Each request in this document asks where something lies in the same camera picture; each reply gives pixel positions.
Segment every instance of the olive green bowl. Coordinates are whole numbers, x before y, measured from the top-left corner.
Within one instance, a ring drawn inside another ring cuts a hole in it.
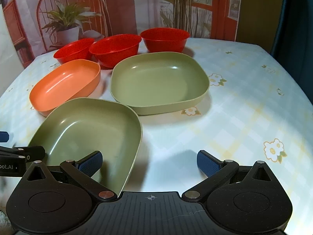
[[[157,52],[132,56],[113,69],[111,94],[139,115],[167,113],[198,104],[210,82],[190,56]]]
[[[45,148],[47,165],[59,165],[67,159],[78,161],[100,151],[103,165],[92,178],[119,195],[134,165],[141,138],[141,123],[129,107],[77,98],[49,114],[29,146]]]

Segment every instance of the silver screw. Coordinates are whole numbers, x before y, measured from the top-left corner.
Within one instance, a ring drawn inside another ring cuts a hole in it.
[[[200,196],[200,193],[197,191],[188,191],[185,192],[185,196],[189,199],[196,199]]]
[[[99,197],[101,197],[103,199],[109,199],[109,198],[112,198],[113,196],[114,196],[114,193],[111,191],[99,192]]]

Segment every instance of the table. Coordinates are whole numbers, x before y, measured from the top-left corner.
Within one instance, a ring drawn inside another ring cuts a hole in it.
[[[206,178],[196,164],[201,149],[240,165],[264,160],[293,204],[286,233],[312,235],[313,106],[306,95],[259,46],[190,38],[184,53],[209,76],[209,91],[196,107],[140,116],[143,140],[125,190],[182,194]],[[0,130],[13,132],[16,146],[26,146],[44,121],[29,92],[59,66],[53,54],[38,56],[0,98]],[[101,99],[114,100],[110,75],[101,71]]]

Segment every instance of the crosshair symbol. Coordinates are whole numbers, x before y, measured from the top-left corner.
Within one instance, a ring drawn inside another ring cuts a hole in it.
[[[153,195],[149,195],[148,197],[146,197],[146,198],[148,198],[149,200],[154,200],[155,198],[157,198],[157,197],[155,197],[155,196],[153,196]]]

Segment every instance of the orange oval dish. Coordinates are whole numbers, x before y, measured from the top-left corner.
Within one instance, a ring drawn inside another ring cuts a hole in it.
[[[100,71],[96,62],[84,59],[66,62],[33,87],[29,100],[46,117],[67,100],[90,95],[100,82]]]

